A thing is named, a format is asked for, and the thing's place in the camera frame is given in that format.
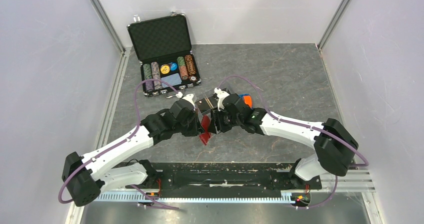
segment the poker chip case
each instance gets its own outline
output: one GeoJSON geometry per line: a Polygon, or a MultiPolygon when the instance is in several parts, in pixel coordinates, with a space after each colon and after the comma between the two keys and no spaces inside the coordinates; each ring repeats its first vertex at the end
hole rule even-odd
{"type": "MultiPolygon", "coordinates": [[[[127,29],[140,61],[142,80],[158,78],[157,72],[159,72],[163,81],[173,80],[173,83],[168,83],[175,89],[200,85],[202,80],[192,52],[189,28],[184,14],[131,23],[127,29]]],[[[153,85],[143,84],[144,95],[151,97],[172,91],[166,85],[160,86],[162,84],[159,82],[153,85]]]]}

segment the black box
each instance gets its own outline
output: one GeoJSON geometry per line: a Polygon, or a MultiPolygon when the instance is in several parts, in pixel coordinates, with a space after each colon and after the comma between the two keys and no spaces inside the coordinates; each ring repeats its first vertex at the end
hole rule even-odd
{"type": "MultiPolygon", "coordinates": [[[[181,84],[174,85],[175,89],[185,89],[200,85],[202,82],[195,57],[192,52],[187,19],[184,14],[171,15],[162,18],[136,22],[127,26],[135,53],[141,63],[141,78],[144,80],[145,74],[143,66],[145,64],[159,63],[162,65],[178,63],[178,57],[191,55],[196,74],[191,75],[187,80],[181,79],[181,84]]],[[[178,74],[180,69],[163,74],[159,71],[160,78],[178,74]]],[[[144,95],[151,97],[159,94],[171,92],[170,87],[147,91],[146,84],[143,84],[144,95]]]]}

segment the table surface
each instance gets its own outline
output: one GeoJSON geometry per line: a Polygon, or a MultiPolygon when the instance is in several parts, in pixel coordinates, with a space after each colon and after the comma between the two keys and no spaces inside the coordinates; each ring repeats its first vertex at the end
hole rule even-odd
{"type": "MultiPolygon", "coordinates": [[[[260,89],[272,111],[296,119],[339,119],[327,74],[314,44],[212,44],[194,45],[193,53],[202,78],[201,86],[187,90],[200,95],[218,86],[229,75],[244,76],[260,89]]],[[[141,81],[140,64],[131,53],[114,113],[108,142],[136,125],[133,102],[141,81]]],[[[254,89],[243,80],[229,84],[236,93],[249,93],[253,105],[262,107],[254,89]]],[[[175,98],[137,94],[141,118],[169,108],[175,98]]],[[[131,158],[151,162],[294,162],[313,150],[279,137],[248,134],[241,128],[213,136],[207,146],[198,137],[174,135],[131,158]]],[[[312,204],[327,193],[312,194],[312,204]]],[[[296,211],[281,204],[175,204],[181,211],[144,210],[132,203],[94,202],[84,210],[82,223],[369,223],[360,193],[338,193],[325,206],[296,211]]]]}

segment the white wall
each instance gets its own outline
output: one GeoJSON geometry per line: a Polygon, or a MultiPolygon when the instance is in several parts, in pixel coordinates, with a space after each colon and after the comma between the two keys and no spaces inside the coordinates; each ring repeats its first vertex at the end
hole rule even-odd
{"type": "Polygon", "coordinates": [[[352,0],[324,47],[388,224],[422,223],[424,0],[352,0]]]}
{"type": "Polygon", "coordinates": [[[0,0],[0,20],[0,223],[64,223],[65,157],[95,147],[120,54],[89,0],[0,0]]]}
{"type": "Polygon", "coordinates": [[[316,43],[341,0],[100,0],[123,44],[127,25],[187,14],[192,43],[316,43]]]}

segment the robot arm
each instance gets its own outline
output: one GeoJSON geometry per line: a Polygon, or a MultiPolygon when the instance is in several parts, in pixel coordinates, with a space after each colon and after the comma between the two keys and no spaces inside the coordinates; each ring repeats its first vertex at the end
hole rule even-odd
{"type": "Polygon", "coordinates": [[[237,94],[227,94],[219,89],[215,89],[215,93],[219,111],[211,111],[214,125],[209,126],[209,132],[226,132],[233,126],[240,126],[249,133],[283,137],[315,149],[313,155],[306,159],[299,159],[293,165],[290,181],[294,186],[299,186],[304,181],[327,172],[337,176],[346,175],[355,155],[354,152],[331,137],[312,129],[312,127],[324,129],[357,150],[358,143],[339,121],[329,118],[325,123],[308,122],[272,113],[279,120],[284,120],[279,121],[263,108],[251,109],[237,94]]]}
{"type": "Polygon", "coordinates": [[[113,167],[133,154],[171,138],[175,133],[182,133],[184,136],[197,136],[204,132],[195,112],[193,97],[192,94],[186,95],[176,101],[170,109],[164,109],[146,116],[132,138],[128,137],[136,131],[137,127],[90,153],[82,156],[79,156],[76,152],[69,154],[63,168],[63,181],[83,163],[92,160],[67,185],[75,204],[78,207],[84,206],[96,199],[101,192],[118,187],[131,184],[145,184],[146,186],[153,184],[156,180],[156,170],[147,160],[141,160],[139,163],[127,167],[113,167]],[[125,142],[97,159],[94,157],[122,141],[125,142]]]}

